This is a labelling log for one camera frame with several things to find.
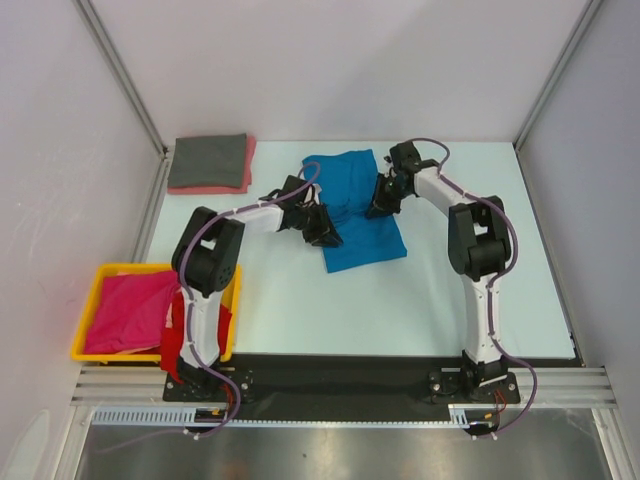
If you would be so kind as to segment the blue t-shirt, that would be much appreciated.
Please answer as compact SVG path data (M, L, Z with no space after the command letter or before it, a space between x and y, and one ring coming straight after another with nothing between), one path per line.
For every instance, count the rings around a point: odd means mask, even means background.
M339 247L323 250L326 270L336 273L368 264L407 256L400 230L392 216L368 219L367 208L376 186L378 168L373 151L356 150L338 155L311 155L304 177L315 177L320 186L319 199L337 233L343 240Z

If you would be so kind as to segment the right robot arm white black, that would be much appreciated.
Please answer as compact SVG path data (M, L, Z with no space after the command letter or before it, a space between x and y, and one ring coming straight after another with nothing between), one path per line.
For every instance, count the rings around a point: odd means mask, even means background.
M484 401L508 374L500 350L500 278L509 271L513 229L497 197L478 197L439 173L435 167L413 176L378 174L366 217L400 212L402 200L415 195L447 216L447 255L463 282L467 333L458 391Z

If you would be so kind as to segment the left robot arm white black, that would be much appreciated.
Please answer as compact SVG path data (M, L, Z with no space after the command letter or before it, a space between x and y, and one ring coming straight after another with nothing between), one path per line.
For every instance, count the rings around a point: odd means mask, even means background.
M224 213L198 207L191 214L171 261L181 284L184 318L175 370L190 396L210 399L225 384L219 371L223 356L220 306L236 274L244 236L284 230L299 231L314 247L343 244L327 207L314 200L259 201Z

